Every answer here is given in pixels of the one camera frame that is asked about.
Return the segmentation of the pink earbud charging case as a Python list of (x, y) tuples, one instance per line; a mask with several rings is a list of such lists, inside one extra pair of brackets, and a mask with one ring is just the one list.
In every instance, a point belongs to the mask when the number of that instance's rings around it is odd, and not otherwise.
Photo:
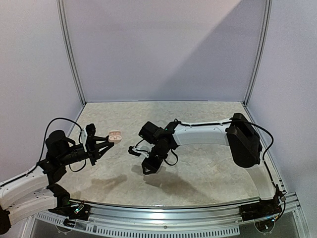
[(122, 135), (120, 130), (111, 130), (108, 133), (108, 141), (110, 143), (117, 144), (122, 141)]

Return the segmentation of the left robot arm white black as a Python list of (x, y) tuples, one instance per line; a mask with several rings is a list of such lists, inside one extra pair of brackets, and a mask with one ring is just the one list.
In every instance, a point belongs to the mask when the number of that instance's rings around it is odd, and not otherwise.
[(92, 124), (81, 131), (82, 143), (66, 137), (64, 131), (53, 131), (45, 140), (44, 160), (20, 175), (0, 184), (0, 233), (5, 234), (20, 220), (50, 210), (70, 219), (87, 220), (90, 207), (73, 205), (70, 194), (58, 184), (66, 166), (80, 161), (95, 165), (110, 148), (122, 140), (121, 131), (112, 130), (107, 137), (95, 135)]

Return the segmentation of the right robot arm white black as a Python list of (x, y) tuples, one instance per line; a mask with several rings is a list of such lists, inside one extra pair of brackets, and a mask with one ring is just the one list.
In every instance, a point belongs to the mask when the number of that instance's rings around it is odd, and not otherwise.
[(272, 174), (264, 159), (258, 125), (249, 122), (241, 113), (231, 118), (201, 123), (181, 122), (177, 119), (161, 128), (146, 122), (139, 132), (145, 145), (130, 146), (131, 155), (143, 156), (143, 174), (155, 174), (161, 164), (167, 161), (169, 152), (190, 144), (216, 144), (230, 148), (234, 163), (244, 168), (255, 184), (259, 201), (240, 207), (244, 221), (268, 217), (269, 222), (277, 222), (285, 211), (285, 196), (273, 181)]

